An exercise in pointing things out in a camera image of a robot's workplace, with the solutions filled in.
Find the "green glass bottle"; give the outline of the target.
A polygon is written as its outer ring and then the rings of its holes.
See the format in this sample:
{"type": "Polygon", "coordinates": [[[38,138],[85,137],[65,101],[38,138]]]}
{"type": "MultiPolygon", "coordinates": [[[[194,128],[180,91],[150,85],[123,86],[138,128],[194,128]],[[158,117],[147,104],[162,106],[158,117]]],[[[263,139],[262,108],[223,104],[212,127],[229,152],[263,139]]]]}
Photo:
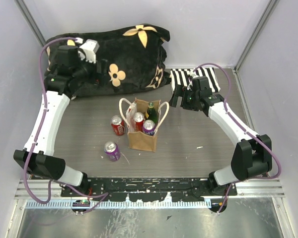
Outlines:
{"type": "Polygon", "coordinates": [[[158,123],[158,112],[154,108],[154,103],[149,102],[145,113],[146,120],[152,120],[155,124],[158,123]]]}

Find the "purple Fanta can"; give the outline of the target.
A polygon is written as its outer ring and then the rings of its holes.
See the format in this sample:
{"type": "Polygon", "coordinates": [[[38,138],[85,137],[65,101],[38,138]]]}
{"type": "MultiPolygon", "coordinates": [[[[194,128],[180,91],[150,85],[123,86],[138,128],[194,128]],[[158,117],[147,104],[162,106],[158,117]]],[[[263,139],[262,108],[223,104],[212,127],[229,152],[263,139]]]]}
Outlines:
{"type": "Polygon", "coordinates": [[[143,123],[143,133],[149,136],[154,136],[155,127],[155,123],[152,120],[147,119],[143,123]]]}

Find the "brown canvas tote bag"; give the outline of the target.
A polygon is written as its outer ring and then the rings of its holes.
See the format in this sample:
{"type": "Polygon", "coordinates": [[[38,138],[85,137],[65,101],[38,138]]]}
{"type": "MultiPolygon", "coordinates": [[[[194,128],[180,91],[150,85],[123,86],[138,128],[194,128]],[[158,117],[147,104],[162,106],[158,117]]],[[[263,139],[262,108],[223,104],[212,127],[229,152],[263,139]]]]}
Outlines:
{"type": "Polygon", "coordinates": [[[133,120],[135,113],[142,113],[145,115],[148,105],[149,103],[147,101],[137,98],[135,98],[132,103],[126,98],[121,98],[119,100],[119,112],[126,126],[129,148],[155,152],[157,147],[158,129],[168,115],[169,103],[161,103],[161,100],[153,101],[153,108],[158,112],[158,123],[154,129],[154,135],[147,135],[143,132],[136,131],[136,123],[133,120]]]}

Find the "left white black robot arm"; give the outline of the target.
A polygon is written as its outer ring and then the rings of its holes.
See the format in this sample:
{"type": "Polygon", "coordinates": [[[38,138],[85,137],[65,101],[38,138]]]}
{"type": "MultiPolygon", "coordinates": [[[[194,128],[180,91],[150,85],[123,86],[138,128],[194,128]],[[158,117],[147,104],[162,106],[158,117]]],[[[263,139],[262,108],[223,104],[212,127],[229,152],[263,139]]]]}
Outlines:
{"type": "Polygon", "coordinates": [[[97,62],[98,48],[98,42],[93,40],[81,46],[58,47],[53,68],[44,80],[45,93],[31,136],[24,148],[15,150],[13,155],[26,175],[69,184],[77,196],[89,192],[86,173],[67,166],[64,159],[53,154],[58,128],[70,99],[82,85],[98,84],[105,75],[107,61],[97,62]]]}

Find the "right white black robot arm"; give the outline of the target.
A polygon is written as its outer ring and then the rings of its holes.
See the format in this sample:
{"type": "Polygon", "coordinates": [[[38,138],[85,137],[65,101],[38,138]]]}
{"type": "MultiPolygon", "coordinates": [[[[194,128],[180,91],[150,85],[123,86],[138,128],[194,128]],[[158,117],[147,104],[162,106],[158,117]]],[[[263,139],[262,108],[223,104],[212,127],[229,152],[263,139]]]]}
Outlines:
{"type": "Polygon", "coordinates": [[[272,142],[269,136],[259,135],[251,130],[230,109],[221,94],[215,94],[205,76],[195,77],[190,84],[172,83],[170,106],[176,107],[181,99],[181,107],[190,111],[202,111],[213,120],[235,146],[228,166],[211,172],[208,176],[208,190],[220,195],[230,183],[244,181],[263,175],[272,169],[272,142]]]}

